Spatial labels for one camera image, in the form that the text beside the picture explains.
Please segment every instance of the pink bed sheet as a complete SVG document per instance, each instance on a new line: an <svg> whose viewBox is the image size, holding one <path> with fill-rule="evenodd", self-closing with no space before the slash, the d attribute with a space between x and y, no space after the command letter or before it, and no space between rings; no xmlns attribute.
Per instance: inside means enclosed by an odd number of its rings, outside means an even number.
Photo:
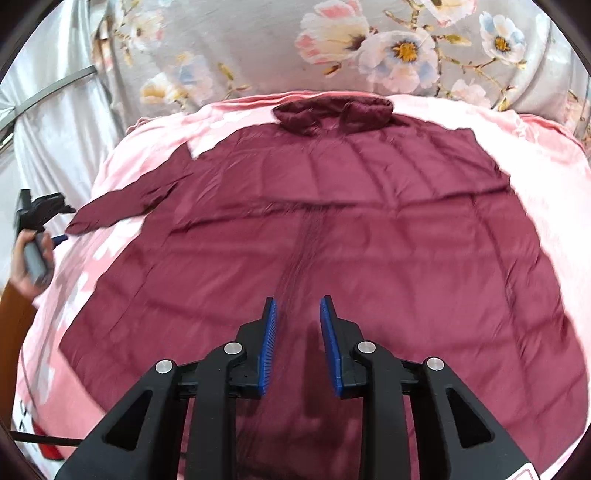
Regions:
<svg viewBox="0 0 591 480"><path fill-rule="evenodd" d="M345 93L351 92L254 96L213 103L192 115L142 119L102 164L92 197L120 189L156 168L183 142L189 142L197 157L237 129L274 122L272 109L279 103ZM397 113L446 128L473 129L481 146L511 175L511 184L554 263L566 311L591 365L591 170L582 146L562 126L531 115L493 112L444 99L388 98ZM96 280L138 235L142 222L143 218L123 220L56 249L56 276L40 298L23 346L25 368L21 364L17 384L19 397L49 435L84 437L104 415L58 345ZM552 477L572 449L574 445L543 473L543 480ZM69 453L63 448L65 456Z"/></svg>

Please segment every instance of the black cable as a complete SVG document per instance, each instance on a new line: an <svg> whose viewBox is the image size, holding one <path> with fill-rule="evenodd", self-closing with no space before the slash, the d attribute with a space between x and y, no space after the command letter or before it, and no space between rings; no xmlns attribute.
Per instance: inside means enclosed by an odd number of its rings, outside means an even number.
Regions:
<svg viewBox="0 0 591 480"><path fill-rule="evenodd" d="M62 447L77 447L82 442L80 439L33 435L32 433L15 432L13 430L10 431L10 436L15 442L41 443L43 445L58 445Z"/></svg>

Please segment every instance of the quilted puffer jacket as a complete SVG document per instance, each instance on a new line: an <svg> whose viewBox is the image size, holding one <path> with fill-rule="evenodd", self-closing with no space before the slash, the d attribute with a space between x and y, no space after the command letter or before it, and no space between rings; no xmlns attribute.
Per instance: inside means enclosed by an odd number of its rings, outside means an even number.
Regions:
<svg viewBox="0 0 591 480"><path fill-rule="evenodd" d="M83 207L83 234L147 211L61 342L104 408L162 358L203 358L280 314L271 385L238 405L243 478L353 479L361 404L331 390L319 300L397 357L443 358L545 470L581 435L587 375L552 265L509 177L471 130L384 99L275 109L187 145Z"/></svg>

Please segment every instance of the human hand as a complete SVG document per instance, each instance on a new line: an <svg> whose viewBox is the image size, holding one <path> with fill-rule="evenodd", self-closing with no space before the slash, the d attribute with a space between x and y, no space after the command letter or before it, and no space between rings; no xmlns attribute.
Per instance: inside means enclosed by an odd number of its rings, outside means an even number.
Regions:
<svg viewBox="0 0 591 480"><path fill-rule="evenodd" d="M32 230L23 230L18 234L17 241L12 250L12 265L10 271L10 278L8 281L14 286L22 296L33 301L36 297L41 295L47 286L37 286L31 281L31 277L27 273L25 267L24 250L25 245L35 240L36 232ZM49 233L43 234L43 258L53 267L53 241Z"/></svg>

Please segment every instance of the sticker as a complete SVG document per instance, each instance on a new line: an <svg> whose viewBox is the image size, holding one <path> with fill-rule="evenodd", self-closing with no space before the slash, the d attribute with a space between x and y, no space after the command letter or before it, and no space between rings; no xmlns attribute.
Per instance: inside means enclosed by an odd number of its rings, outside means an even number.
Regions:
<svg viewBox="0 0 591 480"><path fill-rule="evenodd" d="M526 463L507 480L540 480L540 477L535 473L534 466L531 463Z"/></svg>

